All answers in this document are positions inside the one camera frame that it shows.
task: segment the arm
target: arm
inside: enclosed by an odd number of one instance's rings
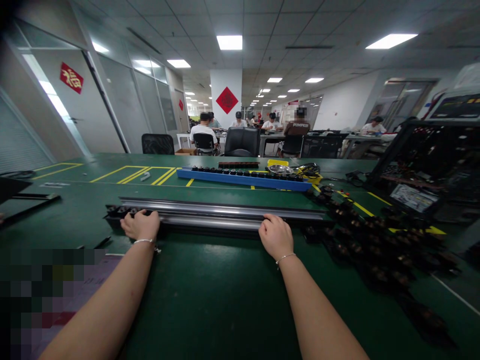
[[[258,230],[265,250],[276,260],[294,252],[290,226],[265,214]],[[303,360],[368,359],[357,339],[295,255],[278,266],[285,282]]]
[[[127,214],[121,227],[132,239],[155,239],[158,212]],[[105,283],[65,325],[40,359],[115,359],[134,321],[154,255],[154,243],[138,242]]]

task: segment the woman's right hand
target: woman's right hand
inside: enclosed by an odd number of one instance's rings
[[[275,261],[294,252],[294,237],[290,226],[280,217],[265,214],[258,233],[266,252]]]

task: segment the bracelet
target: bracelet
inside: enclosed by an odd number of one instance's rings
[[[278,261],[275,261],[275,264],[278,266],[278,265],[279,265],[279,262],[281,262],[283,259],[288,258],[289,256],[292,256],[292,255],[295,255],[295,253],[292,252],[291,254],[282,256],[281,258],[278,259]]]

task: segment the green workbench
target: green workbench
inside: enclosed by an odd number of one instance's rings
[[[266,158],[96,154],[37,171],[25,191],[57,193],[61,200],[0,231],[0,247],[93,248],[112,235],[109,253],[125,253],[131,242],[102,219],[119,196],[232,205],[320,209],[303,194],[177,178],[182,166],[218,167],[218,161]],[[371,171],[369,160],[290,159],[293,166],[315,161],[325,178],[353,170]],[[141,181],[142,171],[150,178]],[[70,184],[39,187],[45,182]],[[380,215],[385,203],[332,180],[361,206],[360,215]],[[462,230],[444,230],[449,242]],[[457,350],[424,342],[397,303],[372,292],[351,267],[336,265],[321,245],[306,244],[293,231],[295,252],[371,359],[478,359],[480,317],[437,279],[419,274],[411,293],[442,316]],[[160,243],[136,320],[126,342],[129,359],[300,359],[293,316],[281,274],[260,241],[168,234]],[[463,276],[476,274],[460,264]]]

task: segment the white t-shirt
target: white t-shirt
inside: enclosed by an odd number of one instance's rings
[[[233,122],[230,125],[231,128],[246,128],[247,126],[248,126],[247,122],[243,119],[240,120],[240,123],[238,123],[237,120],[233,120]]]
[[[385,129],[381,123],[377,124],[377,126],[373,127],[372,123],[369,122],[368,124],[365,124],[364,127],[361,128],[360,130],[360,135],[366,135],[368,132],[374,132],[374,133],[386,133],[387,129]]]
[[[263,126],[261,127],[262,129],[266,129],[266,128],[269,128],[269,127],[272,127],[271,130],[277,130],[277,128],[279,128],[281,125],[279,122],[277,121],[274,121],[274,122],[270,122],[269,121],[266,121],[263,123]]]
[[[195,125],[191,128],[190,130],[190,141],[194,141],[194,135],[195,134],[210,134],[213,137],[213,145],[217,144],[219,141],[217,140],[217,137],[215,136],[215,132],[209,128],[208,126],[203,126],[203,125]],[[210,151],[211,149],[200,149],[202,151]]]

